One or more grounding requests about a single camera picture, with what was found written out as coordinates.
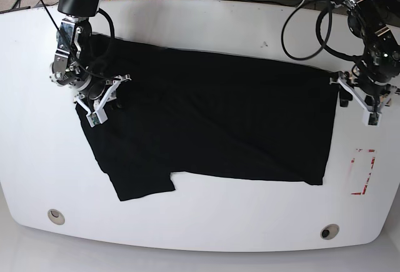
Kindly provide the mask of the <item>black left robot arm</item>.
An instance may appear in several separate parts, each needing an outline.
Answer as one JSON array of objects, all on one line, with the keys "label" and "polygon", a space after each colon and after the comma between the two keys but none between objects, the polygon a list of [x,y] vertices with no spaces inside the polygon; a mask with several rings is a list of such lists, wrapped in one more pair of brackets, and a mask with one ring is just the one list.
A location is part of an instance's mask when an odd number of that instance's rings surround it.
[{"label": "black left robot arm", "polygon": [[[354,64],[351,72],[339,72],[334,81],[340,85],[339,100],[342,107],[356,99],[362,106],[368,125],[377,125],[383,107],[399,88],[390,80],[399,75],[399,43],[387,26],[381,11],[399,15],[399,0],[322,0],[326,7],[316,21],[316,37],[320,45],[312,59],[321,51]],[[347,25],[351,33],[362,40],[361,55],[348,55],[328,46],[333,25],[333,9],[347,9]]]}]

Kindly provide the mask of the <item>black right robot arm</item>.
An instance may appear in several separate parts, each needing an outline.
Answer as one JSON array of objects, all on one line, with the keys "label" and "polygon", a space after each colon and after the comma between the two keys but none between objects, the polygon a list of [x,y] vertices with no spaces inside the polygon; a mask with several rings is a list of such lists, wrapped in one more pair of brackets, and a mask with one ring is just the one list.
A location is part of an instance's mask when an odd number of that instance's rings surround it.
[{"label": "black right robot arm", "polygon": [[[51,64],[50,80],[74,90],[74,102],[85,111],[91,126],[104,123],[106,103],[116,99],[119,85],[130,75],[106,76],[115,43],[115,28],[108,13],[99,7],[100,0],[59,0],[57,10],[65,15],[57,27],[57,49]],[[94,55],[91,47],[91,17],[100,14],[109,23],[107,49]]]}]

